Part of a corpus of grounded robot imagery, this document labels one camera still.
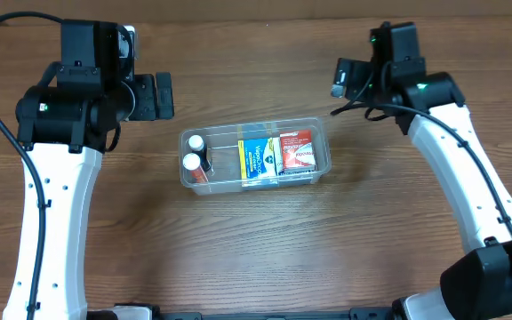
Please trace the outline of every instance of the wooden table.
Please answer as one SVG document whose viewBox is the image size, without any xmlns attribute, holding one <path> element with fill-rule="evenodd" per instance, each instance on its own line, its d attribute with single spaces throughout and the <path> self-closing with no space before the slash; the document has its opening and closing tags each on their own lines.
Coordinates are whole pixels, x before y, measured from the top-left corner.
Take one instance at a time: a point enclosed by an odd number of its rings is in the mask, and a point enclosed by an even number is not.
<svg viewBox="0 0 512 320">
<path fill-rule="evenodd" d="M 448 71 L 512 194 L 512 17 L 414 19 L 428 70 Z M 387 306 L 438 285 L 463 252 L 427 162 L 392 120 L 329 117 L 339 57 L 367 60 L 381 19 L 138 25 L 138 73 L 169 71 L 176 116 L 124 124 L 94 189 L 92 308 L 155 303 L 206 314 Z M 58 27 L 0 27 L 0 116 L 50 61 Z M 186 128 L 324 116 L 333 168 L 316 185 L 195 196 L 180 184 Z M 0 316 L 23 207 L 19 157 L 0 133 Z"/>
</svg>

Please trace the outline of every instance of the red box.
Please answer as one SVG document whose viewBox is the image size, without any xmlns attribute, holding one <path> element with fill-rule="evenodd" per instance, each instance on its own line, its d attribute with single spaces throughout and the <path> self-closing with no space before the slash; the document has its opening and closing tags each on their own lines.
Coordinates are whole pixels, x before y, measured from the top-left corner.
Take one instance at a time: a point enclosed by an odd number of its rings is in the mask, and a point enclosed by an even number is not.
<svg viewBox="0 0 512 320">
<path fill-rule="evenodd" d="M 310 130 L 280 134 L 284 172 L 302 172 L 316 169 L 316 155 Z"/>
</svg>

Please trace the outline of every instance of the clear plastic bin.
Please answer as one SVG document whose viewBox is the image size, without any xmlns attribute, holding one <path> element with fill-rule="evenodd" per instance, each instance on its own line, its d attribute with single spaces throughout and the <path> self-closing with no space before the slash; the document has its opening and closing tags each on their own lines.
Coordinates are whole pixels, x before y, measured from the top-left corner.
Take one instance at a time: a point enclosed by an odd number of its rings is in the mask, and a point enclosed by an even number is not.
<svg viewBox="0 0 512 320">
<path fill-rule="evenodd" d="M 316 155 L 315 171 L 272 178 L 242 179 L 238 153 L 239 140 L 279 137 L 280 132 L 304 129 L 312 132 Z M 208 183 L 197 183 L 190 172 L 183 167 L 183 157 L 191 152 L 188 139 L 193 135 L 203 137 L 210 150 L 212 170 L 206 173 Z M 210 195 L 315 183 L 319 177 L 331 170 L 331 153 L 321 120 L 310 117 L 186 130 L 179 137 L 179 164 L 183 186 L 192 188 L 198 195 Z"/>
</svg>

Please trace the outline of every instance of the small bottle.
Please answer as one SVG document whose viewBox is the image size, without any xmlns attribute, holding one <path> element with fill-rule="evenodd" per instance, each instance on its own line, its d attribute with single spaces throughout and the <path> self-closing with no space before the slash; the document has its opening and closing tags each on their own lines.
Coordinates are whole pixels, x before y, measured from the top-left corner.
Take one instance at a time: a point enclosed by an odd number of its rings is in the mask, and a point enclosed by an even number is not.
<svg viewBox="0 0 512 320">
<path fill-rule="evenodd" d="M 204 143 L 203 138 L 198 135 L 194 135 L 188 139 L 188 145 L 193 150 L 193 153 L 201 158 L 201 167 L 205 172 L 211 170 L 211 152 L 209 151 L 206 143 Z"/>
<path fill-rule="evenodd" d="M 183 157 L 183 166 L 191 172 L 197 183 L 206 183 L 209 180 L 201 167 L 201 158 L 197 154 L 190 153 Z"/>
</svg>

